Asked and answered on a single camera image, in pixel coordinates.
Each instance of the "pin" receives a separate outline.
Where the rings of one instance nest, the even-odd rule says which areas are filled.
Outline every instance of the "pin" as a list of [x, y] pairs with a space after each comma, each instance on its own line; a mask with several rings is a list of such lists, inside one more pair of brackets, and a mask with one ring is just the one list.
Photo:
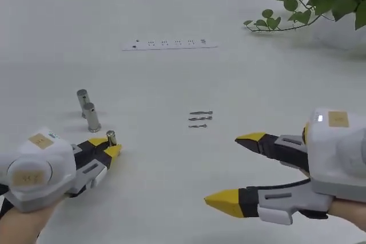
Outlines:
[[84, 113], [84, 110], [83, 110], [83, 107], [85, 104], [89, 103], [90, 102], [90, 99], [89, 99], [89, 96], [87, 94], [87, 91], [85, 89], [82, 89], [82, 90], [78, 90], [76, 92], [77, 96], [78, 96], [78, 99], [79, 99], [79, 103], [80, 103], [80, 108], [81, 108], [81, 116], [83, 118], [86, 118], [85, 117], [85, 113]]
[[101, 124], [99, 123], [94, 104], [91, 102], [85, 104], [83, 110], [87, 120], [87, 129], [92, 133], [98, 132], [101, 129]]
[[188, 126], [188, 128], [207, 128], [206, 124], [203, 125], [192, 125], [192, 126]]
[[107, 131], [107, 139], [110, 147], [117, 145], [116, 133], [114, 131]]
[[212, 120], [212, 117], [193, 117], [189, 118], [189, 121], [199, 121], [199, 120]]
[[189, 114], [213, 114], [213, 111], [193, 111]]

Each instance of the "human hand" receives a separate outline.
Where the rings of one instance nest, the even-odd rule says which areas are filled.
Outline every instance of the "human hand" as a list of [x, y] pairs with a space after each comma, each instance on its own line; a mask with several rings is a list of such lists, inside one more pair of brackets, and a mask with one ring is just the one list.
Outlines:
[[366, 203], [334, 199], [328, 214], [347, 220], [366, 232]]
[[47, 208], [31, 213], [21, 213], [14, 207], [10, 209], [0, 219], [1, 244], [35, 243], [55, 208], [64, 198], [62, 197]]

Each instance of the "small metal part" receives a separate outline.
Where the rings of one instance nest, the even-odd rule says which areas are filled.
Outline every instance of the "small metal part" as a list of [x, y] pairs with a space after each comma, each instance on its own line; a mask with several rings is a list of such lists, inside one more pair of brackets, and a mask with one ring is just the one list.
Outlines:
[[107, 139], [110, 147], [117, 145], [116, 133], [114, 131], [112, 130], [107, 131]]
[[193, 111], [189, 114], [213, 114], [213, 111]]
[[203, 125], [191, 125], [191, 126], [188, 126], [188, 128], [207, 128], [207, 125], [206, 124], [203, 124]]
[[85, 89], [81, 89], [81, 90], [78, 90], [76, 92], [77, 96], [78, 96], [78, 99], [79, 99], [79, 103], [80, 103], [80, 108], [81, 108], [81, 116], [83, 118], [86, 118], [85, 117], [85, 113], [84, 113], [84, 105], [89, 103], [90, 102], [90, 99], [89, 99], [89, 96], [87, 94], [87, 91]]
[[200, 120], [212, 120], [212, 117], [193, 117], [189, 118], [189, 121], [200, 121]]
[[96, 108], [94, 107], [94, 104], [91, 102], [84, 104], [83, 110], [84, 110], [85, 117], [87, 120], [87, 129], [92, 133], [96, 133], [96, 132], [100, 131], [101, 124], [99, 123]]

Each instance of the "white table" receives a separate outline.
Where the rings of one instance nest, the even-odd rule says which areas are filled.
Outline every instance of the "white table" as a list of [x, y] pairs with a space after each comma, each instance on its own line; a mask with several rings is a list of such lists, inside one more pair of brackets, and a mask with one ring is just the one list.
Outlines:
[[[253, 131], [300, 134], [311, 110], [365, 114], [362, 57], [301, 43], [306, 31], [241, 28], [272, 0], [0, 0], [0, 144], [11, 150], [47, 125], [78, 143], [88, 89], [103, 131], [123, 154], [98, 189], [68, 199], [41, 244], [355, 243], [346, 221], [292, 226], [235, 219], [204, 203], [222, 189], [303, 179], [234, 139]], [[132, 39], [204, 37], [216, 49], [123, 52]], [[213, 110], [206, 129], [188, 113]]]

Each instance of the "power strip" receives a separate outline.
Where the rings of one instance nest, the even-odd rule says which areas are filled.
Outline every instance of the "power strip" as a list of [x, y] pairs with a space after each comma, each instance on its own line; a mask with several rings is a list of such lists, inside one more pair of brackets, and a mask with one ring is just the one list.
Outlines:
[[197, 49], [197, 48], [215, 48], [218, 45], [209, 42], [206, 39], [200, 40], [161, 40], [161, 41], [140, 41], [136, 40], [126, 45], [122, 51], [136, 51], [136, 50], [167, 50], [167, 49]]

